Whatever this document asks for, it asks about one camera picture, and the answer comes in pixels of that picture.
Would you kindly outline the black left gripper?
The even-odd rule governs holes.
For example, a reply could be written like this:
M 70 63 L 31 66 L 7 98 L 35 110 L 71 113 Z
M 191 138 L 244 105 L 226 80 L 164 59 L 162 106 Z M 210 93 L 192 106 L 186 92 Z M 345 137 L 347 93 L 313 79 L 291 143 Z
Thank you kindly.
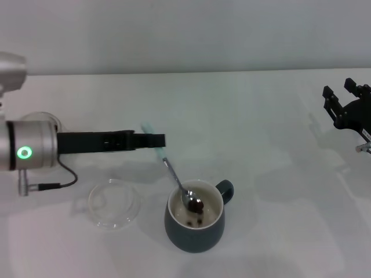
M 57 152 L 59 155 L 133 151 L 140 148 L 163 147 L 165 147 L 164 134 L 136 134 L 132 130 L 57 134 Z

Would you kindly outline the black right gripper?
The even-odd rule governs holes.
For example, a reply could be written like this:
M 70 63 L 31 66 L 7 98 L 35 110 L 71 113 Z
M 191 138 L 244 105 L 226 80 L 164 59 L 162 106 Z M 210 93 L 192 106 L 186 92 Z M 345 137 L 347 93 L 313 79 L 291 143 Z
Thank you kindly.
M 359 99 L 342 107 L 333 90 L 325 86 L 322 93 L 324 109 L 333 120 L 334 127 L 350 129 L 362 138 L 370 139 L 370 86 L 357 85 L 353 79 L 347 78 L 344 88 Z

